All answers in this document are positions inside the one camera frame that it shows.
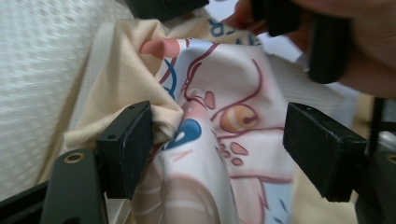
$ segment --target orange eye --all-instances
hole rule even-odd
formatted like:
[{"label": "orange eye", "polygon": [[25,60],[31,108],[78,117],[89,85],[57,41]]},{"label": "orange eye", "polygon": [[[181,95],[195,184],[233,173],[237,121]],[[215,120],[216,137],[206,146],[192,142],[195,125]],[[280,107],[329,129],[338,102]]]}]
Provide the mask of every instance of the orange eye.
[{"label": "orange eye", "polygon": [[221,115],[220,126],[226,132],[240,133],[254,128],[258,122],[259,118],[253,108],[235,105]]}]

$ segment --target finger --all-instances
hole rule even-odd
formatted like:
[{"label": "finger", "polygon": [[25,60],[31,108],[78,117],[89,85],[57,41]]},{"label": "finger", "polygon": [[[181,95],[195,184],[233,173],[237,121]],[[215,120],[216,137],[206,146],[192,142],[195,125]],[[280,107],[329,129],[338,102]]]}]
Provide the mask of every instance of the finger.
[{"label": "finger", "polygon": [[378,97],[396,99],[396,71],[354,50],[339,82]]},{"label": "finger", "polygon": [[394,0],[292,0],[306,9],[334,17],[373,15],[394,5]]},{"label": "finger", "polygon": [[251,30],[251,33],[253,33],[254,35],[260,35],[267,31],[268,31],[268,24],[267,22],[263,22],[261,25]]},{"label": "finger", "polygon": [[309,43],[311,39],[311,22],[313,14],[310,11],[303,10],[301,17],[301,25],[295,32],[288,33],[287,36],[302,52],[309,51]]},{"label": "finger", "polygon": [[396,6],[374,17],[354,19],[351,33],[361,52],[396,72]]},{"label": "finger", "polygon": [[245,27],[245,30],[249,30],[249,31],[254,31],[259,27],[262,27],[265,24],[265,21],[254,21],[251,22],[247,25],[247,27]]},{"label": "finger", "polygon": [[251,22],[254,22],[250,0],[239,0],[235,4],[233,15],[222,22],[236,29],[245,29]]}]

